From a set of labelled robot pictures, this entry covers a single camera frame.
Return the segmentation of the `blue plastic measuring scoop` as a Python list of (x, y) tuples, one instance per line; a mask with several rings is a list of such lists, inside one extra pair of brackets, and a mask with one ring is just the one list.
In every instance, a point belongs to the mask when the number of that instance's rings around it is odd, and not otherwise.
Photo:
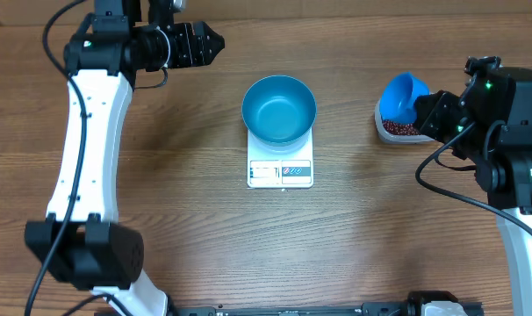
[(410, 125), (417, 118), (414, 102), (417, 97), (429, 95), (428, 86), (410, 72), (393, 78), (385, 87), (379, 101), (382, 120)]

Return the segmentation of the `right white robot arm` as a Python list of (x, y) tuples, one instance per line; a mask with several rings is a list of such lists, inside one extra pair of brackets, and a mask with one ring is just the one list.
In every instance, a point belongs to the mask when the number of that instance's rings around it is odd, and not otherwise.
[(423, 187), (492, 212), (507, 254), (513, 311), (532, 315), (532, 69), (504, 67), (497, 56), (467, 60), (470, 80), (456, 96), (440, 90), (414, 103), (414, 128), (474, 164), (485, 202), (420, 180)]

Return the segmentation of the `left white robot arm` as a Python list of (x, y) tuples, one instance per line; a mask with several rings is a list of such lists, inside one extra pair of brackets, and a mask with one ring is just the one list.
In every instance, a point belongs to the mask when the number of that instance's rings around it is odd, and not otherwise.
[(68, 85), (68, 126), (54, 194), (25, 244), (46, 275), (105, 300), (119, 315), (173, 315), (170, 296), (143, 269), (139, 232), (119, 224), (122, 129), (139, 71), (207, 66), (224, 48), (204, 22), (177, 23), (184, 0), (98, 1), (54, 66)]

